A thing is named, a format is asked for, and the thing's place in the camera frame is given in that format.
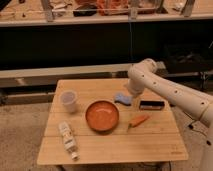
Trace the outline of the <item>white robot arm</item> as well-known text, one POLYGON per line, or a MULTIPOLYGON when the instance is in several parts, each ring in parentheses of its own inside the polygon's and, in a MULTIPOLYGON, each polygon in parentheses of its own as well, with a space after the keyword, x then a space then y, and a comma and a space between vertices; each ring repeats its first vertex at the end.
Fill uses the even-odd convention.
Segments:
POLYGON ((156 71, 157 64, 150 58, 132 65, 127 90, 137 97, 148 88, 204 124, 208 132, 199 171, 213 171, 213 96, 159 77, 156 71))

